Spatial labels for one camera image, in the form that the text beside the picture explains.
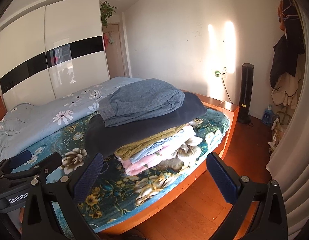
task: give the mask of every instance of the wooden bed frame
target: wooden bed frame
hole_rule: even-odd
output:
[[[219,146],[214,150],[214,152],[218,153],[219,156],[222,159],[224,159],[224,157],[227,154],[229,144],[231,142],[235,124],[237,122],[239,106],[231,104],[226,101],[220,101],[214,98],[210,98],[207,96],[199,94],[196,95],[200,98],[201,102],[205,106],[224,113],[230,119],[230,127],[229,130],[227,131],[226,136],[223,138],[221,144],[219,144]],[[206,162],[202,162],[202,164],[199,165],[186,179],[184,179],[181,183],[178,184],[178,186],[176,186],[173,190],[168,192],[158,201],[153,203],[148,208],[142,210],[138,214],[134,215],[133,217],[119,223],[118,225],[115,225],[100,232],[99,236],[102,237],[102,235],[104,234],[120,235],[134,228],[135,226],[141,224],[142,222],[144,222],[145,220],[147,220],[148,218],[152,217],[154,214],[159,212],[161,209],[166,207],[168,204],[170,204],[179,195],[181,195],[181,193],[184,192],[206,170],[207,170]]]

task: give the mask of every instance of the black garment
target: black garment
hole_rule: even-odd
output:
[[[298,54],[304,53],[303,30],[296,6],[293,0],[283,0],[282,8],[286,35],[273,47],[274,57],[270,73],[270,84],[274,88],[277,80],[285,72],[296,75]]]
[[[195,94],[184,94],[182,106],[171,113],[119,126],[105,127],[101,115],[97,114],[90,120],[85,133],[84,146],[87,153],[93,156],[101,153],[106,158],[126,144],[188,123],[206,113],[206,108]]]

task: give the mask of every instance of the tower fan base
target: tower fan base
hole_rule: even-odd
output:
[[[243,124],[249,124],[251,123],[251,118],[250,118],[250,115],[238,116],[237,121]]]

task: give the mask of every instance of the white curtain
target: white curtain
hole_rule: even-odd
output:
[[[309,218],[309,19],[303,12],[301,15],[306,45],[304,83],[288,130],[267,165],[283,193],[289,240]]]

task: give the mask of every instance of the stack of folded clothes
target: stack of folded clothes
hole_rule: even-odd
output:
[[[206,113],[200,99],[171,84],[147,79],[131,83],[99,101],[85,134],[88,154],[115,154],[127,175],[155,167],[182,166],[200,156],[189,122]]]

